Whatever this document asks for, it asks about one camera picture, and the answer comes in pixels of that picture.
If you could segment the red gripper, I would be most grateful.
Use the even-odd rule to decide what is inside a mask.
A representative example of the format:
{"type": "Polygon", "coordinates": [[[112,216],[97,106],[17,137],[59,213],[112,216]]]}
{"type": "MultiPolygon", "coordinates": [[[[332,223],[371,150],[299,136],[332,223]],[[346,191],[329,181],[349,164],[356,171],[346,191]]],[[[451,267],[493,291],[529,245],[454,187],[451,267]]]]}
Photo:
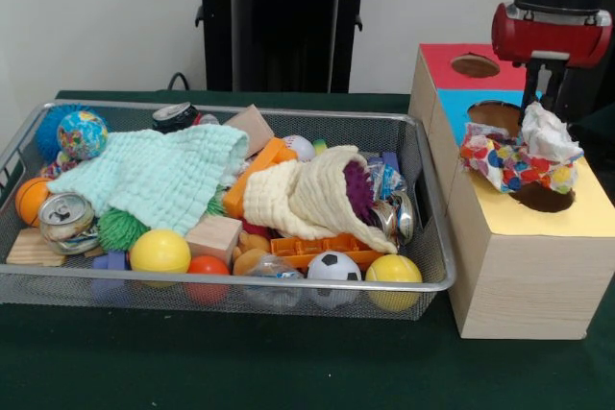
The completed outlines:
{"type": "Polygon", "coordinates": [[[605,10],[565,15],[500,4],[492,21],[492,46],[500,60],[525,64],[522,114],[536,100],[541,60],[561,60],[545,63],[551,76],[543,93],[543,107],[563,119],[559,94],[566,66],[590,68],[598,64],[608,48],[612,29],[611,14],[605,10]]]}

